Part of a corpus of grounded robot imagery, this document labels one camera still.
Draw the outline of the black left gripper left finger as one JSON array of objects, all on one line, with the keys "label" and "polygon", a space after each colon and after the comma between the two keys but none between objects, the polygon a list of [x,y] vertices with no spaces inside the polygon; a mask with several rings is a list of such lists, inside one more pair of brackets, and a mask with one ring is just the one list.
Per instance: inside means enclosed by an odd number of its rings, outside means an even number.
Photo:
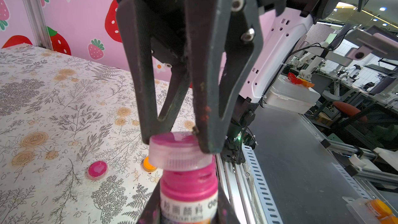
[{"label": "black left gripper left finger", "polygon": [[155,188],[136,224],[161,224],[160,188]]}]

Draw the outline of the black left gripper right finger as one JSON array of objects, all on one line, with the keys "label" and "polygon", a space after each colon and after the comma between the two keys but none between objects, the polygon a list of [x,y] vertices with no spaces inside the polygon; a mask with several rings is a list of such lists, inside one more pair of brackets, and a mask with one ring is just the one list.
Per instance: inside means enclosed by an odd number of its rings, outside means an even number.
[{"label": "black left gripper right finger", "polygon": [[216,224],[240,224],[236,213],[222,188],[221,183],[218,183]]}]

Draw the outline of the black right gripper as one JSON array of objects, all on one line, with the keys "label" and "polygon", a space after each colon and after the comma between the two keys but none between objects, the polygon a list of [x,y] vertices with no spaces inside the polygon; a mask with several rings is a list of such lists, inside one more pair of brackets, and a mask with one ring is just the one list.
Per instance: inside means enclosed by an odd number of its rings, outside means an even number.
[{"label": "black right gripper", "polygon": [[[170,132],[190,86],[183,41],[159,17],[185,11],[196,127],[204,153],[220,153],[239,93],[263,47],[259,9],[281,15],[286,0],[117,0],[117,24],[136,95],[142,140]],[[153,59],[172,66],[157,108]]]}]

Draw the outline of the magenta paint jar with label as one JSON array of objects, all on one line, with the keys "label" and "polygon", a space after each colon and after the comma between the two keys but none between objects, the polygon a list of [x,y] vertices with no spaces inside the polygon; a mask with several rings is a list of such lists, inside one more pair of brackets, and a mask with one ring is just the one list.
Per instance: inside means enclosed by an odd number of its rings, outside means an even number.
[{"label": "magenta paint jar with label", "polygon": [[194,171],[163,171],[160,179],[162,224],[210,224],[218,207],[216,163]]}]

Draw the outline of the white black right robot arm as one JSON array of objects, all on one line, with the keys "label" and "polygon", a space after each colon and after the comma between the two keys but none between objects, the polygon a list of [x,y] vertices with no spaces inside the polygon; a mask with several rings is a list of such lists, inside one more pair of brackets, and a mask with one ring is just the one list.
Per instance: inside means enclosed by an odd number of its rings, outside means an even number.
[{"label": "white black right robot arm", "polygon": [[142,140],[171,131],[193,92],[194,135],[217,154],[243,127],[284,59],[340,0],[117,0]]}]

